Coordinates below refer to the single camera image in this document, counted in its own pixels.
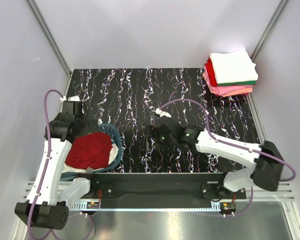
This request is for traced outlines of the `dark red t shirt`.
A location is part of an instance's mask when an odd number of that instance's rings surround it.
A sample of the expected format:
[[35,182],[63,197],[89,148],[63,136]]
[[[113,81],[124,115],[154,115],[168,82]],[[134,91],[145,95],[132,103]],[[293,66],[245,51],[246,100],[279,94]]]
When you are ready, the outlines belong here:
[[65,164],[76,169],[106,168],[111,149],[111,137],[103,132],[77,137],[66,157]]

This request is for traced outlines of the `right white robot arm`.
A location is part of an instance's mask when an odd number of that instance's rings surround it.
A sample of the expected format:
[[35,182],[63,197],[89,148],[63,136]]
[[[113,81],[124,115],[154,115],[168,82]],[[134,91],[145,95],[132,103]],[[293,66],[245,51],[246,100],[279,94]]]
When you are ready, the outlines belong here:
[[145,142],[148,149],[196,150],[242,165],[241,170],[221,174],[210,190],[208,198],[211,200],[230,198],[234,193],[254,186],[269,192],[278,190],[284,165],[277,147],[270,141],[259,145],[228,139],[193,125],[183,127],[163,116],[154,125],[145,127]]

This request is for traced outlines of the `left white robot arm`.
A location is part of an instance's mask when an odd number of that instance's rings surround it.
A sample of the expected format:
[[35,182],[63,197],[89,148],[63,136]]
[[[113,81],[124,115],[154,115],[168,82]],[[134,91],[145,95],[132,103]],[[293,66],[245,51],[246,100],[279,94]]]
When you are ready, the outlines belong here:
[[72,144],[88,127],[83,103],[66,100],[62,111],[45,129],[44,151],[34,184],[26,200],[14,208],[14,213],[29,227],[62,230],[70,209],[80,198],[93,198],[98,193],[98,186],[88,173],[77,174],[62,192],[58,191]]

